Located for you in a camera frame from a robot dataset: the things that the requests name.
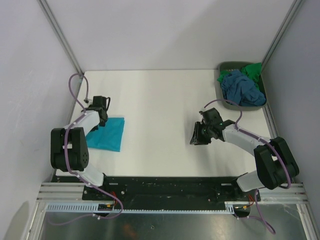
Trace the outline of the teal t-shirt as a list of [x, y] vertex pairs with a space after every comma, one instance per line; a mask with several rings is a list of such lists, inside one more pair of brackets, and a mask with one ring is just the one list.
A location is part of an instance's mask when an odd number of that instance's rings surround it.
[[120, 152], [125, 127], [124, 117], [110, 117], [105, 126], [99, 126], [86, 136], [89, 148]]

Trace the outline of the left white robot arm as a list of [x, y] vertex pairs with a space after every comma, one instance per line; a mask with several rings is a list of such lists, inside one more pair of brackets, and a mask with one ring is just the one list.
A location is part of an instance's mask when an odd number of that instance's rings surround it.
[[104, 184], [104, 174], [90, 164], [86, 136], [106, 125], [110, 102], [110, 97], [94, 96], [76, 120], [50, 133], [51, 166], [76, 176], [89, 187], [94, 186], [93, 194], [100, 200], [110, 196], [111, 188]]

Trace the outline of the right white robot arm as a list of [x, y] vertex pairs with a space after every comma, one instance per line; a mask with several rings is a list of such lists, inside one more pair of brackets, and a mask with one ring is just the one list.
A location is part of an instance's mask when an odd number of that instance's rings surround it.
[[254, 157], [256, 170], [237, 177], [230, 188], [235, 200], [242, 201], [255, 189], [291, 187], [292, 178], [300, 170], [284, 138], [262, 137], [240, 127], [237, 121], [224, 121], [215, 108], [199, 114], [202, 119], [194, 124], [191, 145], [208, 145], [215, 139], [235, 145]]

